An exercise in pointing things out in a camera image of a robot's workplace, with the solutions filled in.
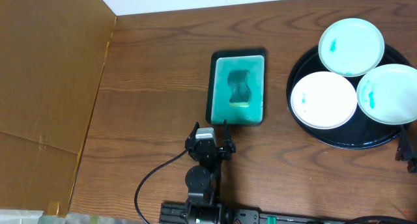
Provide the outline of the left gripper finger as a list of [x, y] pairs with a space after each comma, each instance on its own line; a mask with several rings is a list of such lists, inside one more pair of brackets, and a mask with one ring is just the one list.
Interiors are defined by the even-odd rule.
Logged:
[[233, 149], [233, 138], [229, 131], [229, 125], [226, 120], [223, 121], [223, 143], [228, 149]]
[[189, 143], [192, 143], [192, 142], [194, 142], [196, 140], [196, 133], [197, 133], [197, 130], [198, 129], [199, 129], [199, 123], [196, 122], [195, 125], [194, 125], [194, 127], [193, 127], [192, 132], [188, 136], [188, 142]]

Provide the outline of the green scrub sponge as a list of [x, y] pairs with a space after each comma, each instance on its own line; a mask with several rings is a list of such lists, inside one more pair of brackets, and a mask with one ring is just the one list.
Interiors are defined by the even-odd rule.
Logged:
[[229, 73], [227, 84], [231, 89], [229, 105], [247, 106], [250, 104], [251, 91], [248, 86], [249, 72], [247, 70], [235, 70]]

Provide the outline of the black rectangular soap tray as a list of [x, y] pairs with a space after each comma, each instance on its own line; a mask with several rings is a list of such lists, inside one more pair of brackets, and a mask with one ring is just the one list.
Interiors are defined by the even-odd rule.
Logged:
[[[250, 104], [231, 106], [229, 73], [247, 70], [251, 91]], [[259, 125], [264, 117], [266, 49], [220, 50], [212, 54], [207, 94], [206, 121], [209, 124]]]

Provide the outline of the cardboard panel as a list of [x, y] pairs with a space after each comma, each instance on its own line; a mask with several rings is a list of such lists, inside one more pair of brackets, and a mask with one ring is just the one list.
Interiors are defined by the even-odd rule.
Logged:
[[1, 0], [1, 208], [67, 215], [115, 22], [103, 0]]

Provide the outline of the white plate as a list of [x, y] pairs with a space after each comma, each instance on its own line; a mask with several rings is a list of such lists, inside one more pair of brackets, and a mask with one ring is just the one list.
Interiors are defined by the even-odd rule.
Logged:
[[357, 108], [356, 91], [345, 77], [333, 72], [314, 72], [296, 83], [290, 109], [306, 126], [329, 130], [342, 126]]

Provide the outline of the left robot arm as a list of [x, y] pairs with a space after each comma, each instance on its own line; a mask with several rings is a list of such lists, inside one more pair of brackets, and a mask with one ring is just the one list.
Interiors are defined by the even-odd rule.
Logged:
[[187, 223], [233, 223], [233, 211], [222, 202], [222, 162], [232, 159], [236, 146], [229, 126], [223, 122], [223, 145], [216, 145], [213, 128], [202, 128], [195, 124], [185, 142], [188, 155], [198, 163], [185, 177], [188, 187], [186, 200]]

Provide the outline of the black round tray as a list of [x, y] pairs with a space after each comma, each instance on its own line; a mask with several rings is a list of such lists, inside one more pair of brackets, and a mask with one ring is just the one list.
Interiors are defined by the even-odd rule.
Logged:
[[[287, 80], [286, 97], [287, 105], [291, 107], [291, 93], [294, 86], [306, 75], [314, 72], [325, 71], [326, 68], [319, 58], [318, 47], [309, 49], [293, 66]], [[370, 119], [358, 107], [354, 115], [342, 126], [320, 130], [312, 128], [299, 120], [295, 112], [290, 110], [297, 124], [310, 136], [316, 138], [327, 145], [361, 150], [381, 146], [401, 135], [400, 127], [397, 125], [387, 125]]]

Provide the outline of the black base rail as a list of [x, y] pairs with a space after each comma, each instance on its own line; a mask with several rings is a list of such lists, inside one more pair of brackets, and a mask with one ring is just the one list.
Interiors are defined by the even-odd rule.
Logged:
[[343, 224], [341, 219], [268, 214], [253, 209], [230, 208], [224, 204], [196, 206], [164, 203], [159, 223], [168, 224]]

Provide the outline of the green plate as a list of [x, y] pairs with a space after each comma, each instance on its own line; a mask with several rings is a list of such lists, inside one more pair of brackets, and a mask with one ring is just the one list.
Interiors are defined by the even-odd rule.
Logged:
[[385, 43], [372, 23], [347, 18], [330, 25], [318, 44], [319, 58], [329, 71], [357, 77], [375, 68], [382, 60]]
[[360, 109], [376, 122], [389, 125], [416, 120], [416, 69], [384, 64], [365, 74], [357, 88]]

